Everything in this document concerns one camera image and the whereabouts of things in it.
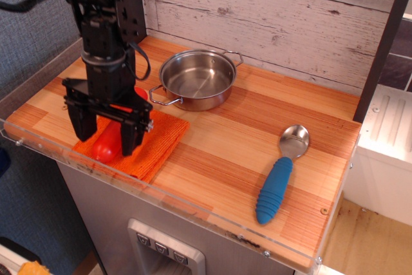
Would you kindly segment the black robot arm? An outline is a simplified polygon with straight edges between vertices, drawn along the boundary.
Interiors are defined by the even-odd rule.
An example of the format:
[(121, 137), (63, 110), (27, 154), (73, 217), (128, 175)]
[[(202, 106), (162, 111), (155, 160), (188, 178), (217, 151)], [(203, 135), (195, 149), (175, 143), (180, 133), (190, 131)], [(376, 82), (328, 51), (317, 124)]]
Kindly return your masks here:
[[(24, 0), (1, 8), (27, 12), (43, 0)], [(145, 37), (142, 0), (66, 0), (82, 37), (85, 79), (63, 80), (65, 102), (76, 136), (81, 141), (97, 131), (97, 118), (120, 124), (122, 153), (129, 156), (151, 130), (152, 105), (139, 96), (135, 84), (136, 54)]]

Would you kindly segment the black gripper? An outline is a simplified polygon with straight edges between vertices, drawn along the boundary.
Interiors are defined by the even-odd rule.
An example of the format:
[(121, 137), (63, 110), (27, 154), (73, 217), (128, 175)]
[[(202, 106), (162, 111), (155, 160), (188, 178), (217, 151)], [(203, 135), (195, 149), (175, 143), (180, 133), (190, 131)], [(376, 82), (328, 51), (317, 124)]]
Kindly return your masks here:
[(101, 58), (82, 53), (86, 79), (66, 78), (65, 102), (76, 136), (84, 142), (97, 131), (97, 115), (121, 124), (122, 154), (130, 156), (142, 143), (144, 132), (153, 128), (152, 105), (135, 92), (139, 79), (135, 70), (135, 53)]

